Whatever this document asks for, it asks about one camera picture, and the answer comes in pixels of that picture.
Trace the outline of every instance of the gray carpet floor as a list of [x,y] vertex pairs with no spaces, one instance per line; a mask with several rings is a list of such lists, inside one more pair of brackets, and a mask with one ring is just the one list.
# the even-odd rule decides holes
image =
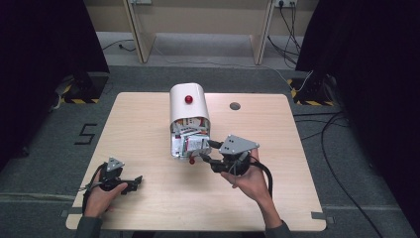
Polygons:
[[[120,92],[169,92],[176,84],[197,82],[205,92],[281,93],[290,101],[309,168],[329,223],[322,232],[294,237],[377,237],[346,196],[323,157],[320,133],[331,115],[298,116],[343,110],[293,103],[288,85],[271,69],[215,67],[110,66],[110,78],[97,104],[61,104],[44,121],[27,158],[11,160],[0,174],[0,237],[73,237],[62,213],[71,205],[113,102]],[[285,78],[305,73],[282,70]],[[86,123],[97,124],[90,145],[80,137]],[[384,237],[416,237],[386,183],[370,166],[352,121],[343,115],[324,136],[325,152],[337,178]],[[132,232],[103,231],[101,237],[131,237]]]

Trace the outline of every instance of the human hand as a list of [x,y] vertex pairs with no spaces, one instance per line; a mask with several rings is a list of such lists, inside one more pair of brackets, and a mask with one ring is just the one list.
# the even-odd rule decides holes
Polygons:
[[[100,173],[98,173],[93,182],[99,182]],[[114,189],[110,191],[102,190],[100,186],[95,186],[89,195],[86,203],[86,209],[84,216],[88,217],[100,217],[110,207],[111,202],[117,197],[126,187],[127,183],[123,182],[118,184]]]
[[[255,160],[260,160],[258,149],[251,150],[251,162]],[[221,172],[221,176],[232,185],[232,188],[238,187],[246,196],[258,204],[271,199],[263,176],[263,170],[258,167],[250,166],[247,172],[240,177],[226,172]]]
[[[258,149],[251,150],[251,162],[255,160],[260,160]],[[232,188],[238,187],[246,196],[257,202],[262,212],[265,227],[274,228],[282,224],[274,202],[269,195],[262,169],[250,166],[247,172],[240,177],[226,172],[221,172],[221,176],[232,185]]]

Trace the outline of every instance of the metal bracket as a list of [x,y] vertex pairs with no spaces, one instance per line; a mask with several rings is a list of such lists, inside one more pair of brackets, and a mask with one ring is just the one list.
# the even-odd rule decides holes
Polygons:
[[120,162],[119,160],[110,157],[109,160],[108,160],[108,166],[106,168],[106,171],[107,172],[112,172],[112,171],[115,171],[115,170],[121,168],[124,165],[125,164]]
[[223,143],[222,147],[219,149],[219,152],[225,155],[238,155],[242,152],[258,148],[259,146],[260,144],[256,142],[252,142],[234,135],[229,135]]

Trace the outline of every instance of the electrical outlet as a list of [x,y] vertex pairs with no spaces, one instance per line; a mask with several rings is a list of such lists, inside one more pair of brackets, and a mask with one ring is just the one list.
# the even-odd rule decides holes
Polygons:
[[275,0],[274,7],[280,7],[280,1],[283,1],[283,8],[292,8],[297,5],[297,0]]

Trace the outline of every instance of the red button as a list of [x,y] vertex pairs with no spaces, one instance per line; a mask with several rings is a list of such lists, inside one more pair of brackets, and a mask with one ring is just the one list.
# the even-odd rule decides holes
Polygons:
[[192,96],[190,96],[190,95],[185,96],[185,102],[186,102],[187,104],[192,103]]

